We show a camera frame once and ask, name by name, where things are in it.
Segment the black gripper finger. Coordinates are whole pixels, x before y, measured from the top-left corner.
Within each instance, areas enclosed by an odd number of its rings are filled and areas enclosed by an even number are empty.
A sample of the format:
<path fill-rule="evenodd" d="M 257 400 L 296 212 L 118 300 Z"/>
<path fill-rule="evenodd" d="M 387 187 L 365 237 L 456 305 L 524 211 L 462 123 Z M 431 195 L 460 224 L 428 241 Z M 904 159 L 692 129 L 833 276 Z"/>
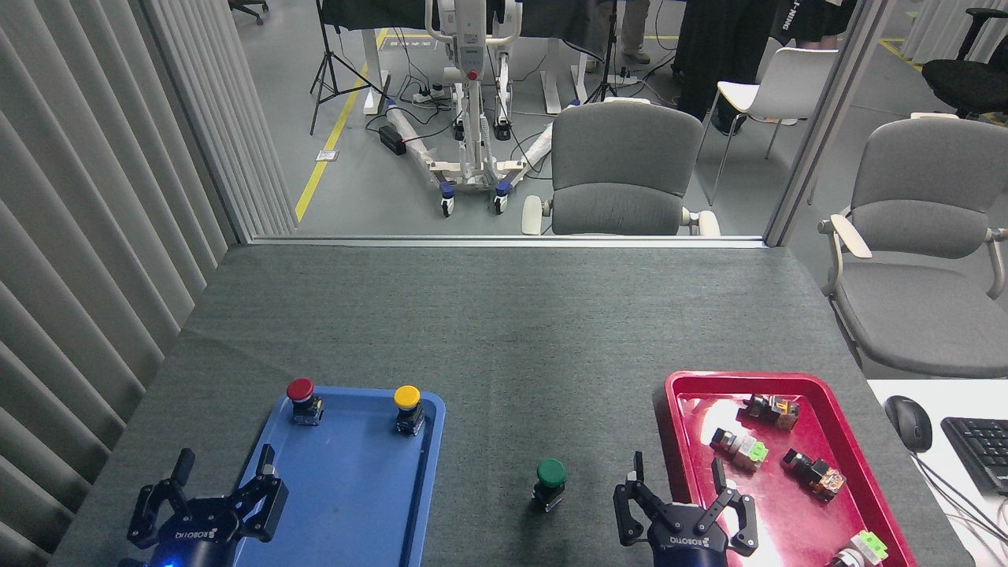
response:
<path fill-rule="evenodd" d="M 643 481 L 643 453 L 636 451 L 633 458 L 633 470 L 626 476 L 626 481 L 614 488 L 614 511 L 617 521 L 617 534 L 620 545 L 630 547 L 643 542 L 641 535 L 645 530 L 643 524 L 634 520 L 630 511 L 630 502 L 636 502 L 645 516 L 651 521 L 646 535 L 647 542 L 652 547 L 670 547 L 671 527 L 669 523 L 670 504 L 663 502 Z"/>
<path fill-rule="evenodd" d="M 273 466 L 274 457 L 272 445 L 263 445 L 251 480 L 228 496 L 228 513 L 236 521 L 229 542 L 248 537 L 263 543 L 273 539 L 289 493 Z"/>
<path fill-rule="evenodd" d="M 755 521 L 755 500 L 751 495 L 741 493 L 737 488 L 731 488 L 720 458 L 714 458 L 710 463 L 710 472 L 713 478 L 713 488 L 717 493 L 712 505 L 702 515 L 702 534 L 710 538 L 713 548 L 719 548 L 721 552 L 731 550 L 738 555 L 750 557 L 758 549 L 758 527 Z M 724 544 L 715 546 L 715 535 L 709 532 L 719 531 L 722 536 L 726 535 L 721 530 L 717 519 L 721 513 L 731 507 L 737 517 L 738 530 L 734 535 L 724 539 Z"/>
<path fill-rule="evenodd" d="M 169 477 L 158 484 L 144 485 L 140 489 L 128 527 L 128 541 L 138 549 L 146 549 L 158 541 L 154 532 L 163 502 L 169 503 L 174 516 L 190 519 L 191 511 L 183 488 L 186 487 L 194 465 L 194 451 L 183 448 Z"/>

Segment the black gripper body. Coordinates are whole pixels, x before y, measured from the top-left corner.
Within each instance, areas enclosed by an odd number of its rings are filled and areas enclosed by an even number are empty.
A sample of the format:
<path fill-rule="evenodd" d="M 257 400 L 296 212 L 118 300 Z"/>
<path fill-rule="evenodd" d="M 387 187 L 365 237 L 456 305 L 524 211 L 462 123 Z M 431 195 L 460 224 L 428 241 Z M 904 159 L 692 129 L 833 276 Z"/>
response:
<path fill-rule="evenodd" d="M 226 498 L 194 498 L 157 531 L 154 566 L 231 566 L 239 520 Z"/>
<path fill-rule="evenodd" d="M 697 505 L 659 507 L 647 530 L 655 566 L 727 566 L 728 536 Z"/>

